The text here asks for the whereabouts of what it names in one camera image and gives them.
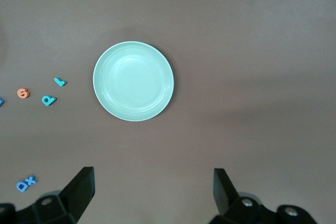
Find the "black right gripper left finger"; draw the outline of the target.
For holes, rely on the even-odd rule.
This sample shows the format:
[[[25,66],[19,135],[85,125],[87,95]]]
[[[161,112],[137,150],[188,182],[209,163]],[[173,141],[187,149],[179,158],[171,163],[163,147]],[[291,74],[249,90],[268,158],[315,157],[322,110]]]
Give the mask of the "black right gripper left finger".
[[[22,210],[1,203],[1,223],[77,223],[95,195],[94,171],[83,167],[59,194],[41,197]]]

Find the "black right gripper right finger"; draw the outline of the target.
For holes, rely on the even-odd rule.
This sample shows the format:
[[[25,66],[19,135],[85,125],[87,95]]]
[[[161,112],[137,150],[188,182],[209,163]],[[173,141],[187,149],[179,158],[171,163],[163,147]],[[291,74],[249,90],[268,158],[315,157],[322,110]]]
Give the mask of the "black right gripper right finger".
[[[304,209],[281,205],[275,212],[249,196],[240,196],[223,168],[214,169],[213,196],[218,215],[210,223],[316,223]]]

